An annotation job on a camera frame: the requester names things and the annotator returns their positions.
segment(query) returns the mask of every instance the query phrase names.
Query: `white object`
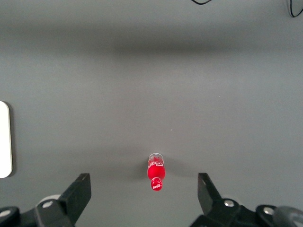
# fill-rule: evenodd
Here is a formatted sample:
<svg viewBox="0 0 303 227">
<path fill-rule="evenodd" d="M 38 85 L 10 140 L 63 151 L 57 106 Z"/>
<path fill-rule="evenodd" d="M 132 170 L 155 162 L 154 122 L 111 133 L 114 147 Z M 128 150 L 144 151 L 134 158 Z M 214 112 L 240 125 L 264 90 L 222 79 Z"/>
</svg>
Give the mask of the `white object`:
<svg viewBox="0 0 303 227">
<path fill-rule="evenodd" d="M 9 107 L 0 101 L 0 178 L 9 176 L 12 170 Z"/>
</svg>

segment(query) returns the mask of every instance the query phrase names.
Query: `bottle label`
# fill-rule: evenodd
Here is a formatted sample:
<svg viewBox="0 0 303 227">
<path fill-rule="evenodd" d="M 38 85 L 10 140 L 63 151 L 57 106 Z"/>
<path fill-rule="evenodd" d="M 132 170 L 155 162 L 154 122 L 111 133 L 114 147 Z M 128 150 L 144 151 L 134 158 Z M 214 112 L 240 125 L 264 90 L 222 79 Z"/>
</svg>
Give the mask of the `bottle label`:
<svg viewBox="0 0 303 227">
<path fill-rule="evenodd" d="M 156 166 L 163 166 L 163 163 L 157 162 L 157 161 L 153 161 L 153 162 L 151 162 L 151 163 L 148 165 L 148 168 L 150 168 L 151 166 L 154 166 L 154 165 L 156 165 Z"/>
</svg>

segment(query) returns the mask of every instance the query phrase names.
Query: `bolt head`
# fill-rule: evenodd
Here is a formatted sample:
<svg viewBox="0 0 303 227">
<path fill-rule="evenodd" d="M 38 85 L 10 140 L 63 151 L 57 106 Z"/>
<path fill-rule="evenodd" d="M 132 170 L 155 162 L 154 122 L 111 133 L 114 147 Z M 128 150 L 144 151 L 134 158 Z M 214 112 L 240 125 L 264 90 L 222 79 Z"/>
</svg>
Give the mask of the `bolt head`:
<svg viewBox="0 0 303 227">
<path fill-rule="evenodd" d="M 5 217 L 5 216 L 9 215 L 10 213 L 11 213 L 10 210 L 2 211 L 2 212 L 0 213 L 0 218 Z"/>
<path fill-rule="evenodd" d="M 225 206 L 227 207 L 233 207 L 235 204 L 231 200 L 225 200 L 224 201 Z"/>
<path fill-rule="evenodd" d="M 265 207 L 263 209 L 264 213 L 269 214 L 269 215 L 273 215 L 274 214 L 274 209 L 270 208 L 270 207 Z"/>
<path fill-rule="evenodd" d="M 46 202 L 42 205 L 43 208 L 48 208 L 53 204 L 53 201 Z"/>
</svg>

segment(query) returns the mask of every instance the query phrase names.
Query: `gray background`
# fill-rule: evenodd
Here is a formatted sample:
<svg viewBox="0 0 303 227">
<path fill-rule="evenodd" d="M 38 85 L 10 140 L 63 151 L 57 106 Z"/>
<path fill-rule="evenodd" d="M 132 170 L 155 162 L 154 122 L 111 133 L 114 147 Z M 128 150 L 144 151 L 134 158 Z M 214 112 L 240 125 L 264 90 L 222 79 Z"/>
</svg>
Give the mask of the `gray background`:
<svg viewBox="0 0 303 227">
<path fill-rule="evenodd" d="M 288 4 L 2 0 L 14 172 L 0 207 L 25 212 L 89 172 L 78 227 L 185 227 L 207 172 L 249 209 L 303 209 L 303 16 Z M 153 152 L 161 192 L 145 176 Z"/>
</svg>

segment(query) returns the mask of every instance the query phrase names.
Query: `black plastic part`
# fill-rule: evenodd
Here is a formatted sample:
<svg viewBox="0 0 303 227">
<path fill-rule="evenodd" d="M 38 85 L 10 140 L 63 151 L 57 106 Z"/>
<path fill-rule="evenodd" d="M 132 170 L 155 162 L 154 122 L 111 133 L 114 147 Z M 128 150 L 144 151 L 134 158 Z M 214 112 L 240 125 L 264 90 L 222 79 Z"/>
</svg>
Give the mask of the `black plastic part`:
<svg viewBox="0 0 303 227">
<path fill-rule="evenodd" d="M 219 222 L 216 222 L 214 220 L 211 220 L 210 218 L 201 215 L 199 216 L 196 221 L 190 226 L 190 227 L 223 227 Z"/>
<path fill-rule="evenodd" d="M 268 227 L 274 227 L 274 221 L 273 221 L 273 216 L 270 214 L 266 214 L 264 212 L 264 208 L 271 208 L 273 210 L 276 209 L 275 206 L 271 206 L 271 205 L 260 205 L 256 208 L 256 218 L 258 223 L 260 223 L 263 226 L 268 226 Z"/>
<path fill-rule="evenodd" d="M 91 198 L 90 176 L 80 176 L 59 197 L 58 201 L 74 225 Z"/>
<path fill-rule="evenodd" d="M 256 213 L 240 206 L 240 212 L 234 222 L 234 227 L 259 227 L 256 223 Z"/>
<path fill-rule="evenodd" d="M 57 200 L 47 200 L 35 207 L 37 227 L 74 227 Z"/>
<path fill-rule="evenodd" d="M 36 227 L 36 221 L 34 216 L 34 209 L 29 210 L 23 214 L 20 214 L 19 218 L 14 220 L 12 227 Z"/>
<path fill-rule="evenodd" d="M 198 199 L 204 215 L 207 215 L 213 206 L 222 199 L 206 173 L 199 173 L 198 175 Z"/>
<path fill-rule="evenodd" d="M 0 217 L 0 227 L 6 227 L 12 225 L 14 220 L 19 218 L 19 208 L 18 207 L 4 207 L 0 209 L 0 213 L 4 211 L 10 211 L 6 216 Z"/>
<path fill-rule="evenodd" d="M 226 200 L 232 201 L 233 206 L 227 207 L 224 203 Z M 232 222 L 235 221 L 237 215 L 240 213 L 240 209 L 241 207 L 236 201 L 223 199 L 213 206 L 212 210 L 207 216 L 213 220 L 218 221 L 219 223 L 222 223 L 224 226 L 230 226 Z"/>
<path fill-rule="evenodd" d="M 273 220 L 277 227 L 297 227 L 294 221 L 303 224 L 303 211 L 287 206 L 278 207 Z"/>
<path fill-rule="evenodd" d="M 23 214 L 17 207 L 1 208 L 0 213 L 10 213 L 0 218 L 0 227 L 73 227 L 90 198 L 89 174 L 80 174 L 58 200 L 43 201 Z"/>
</svg>

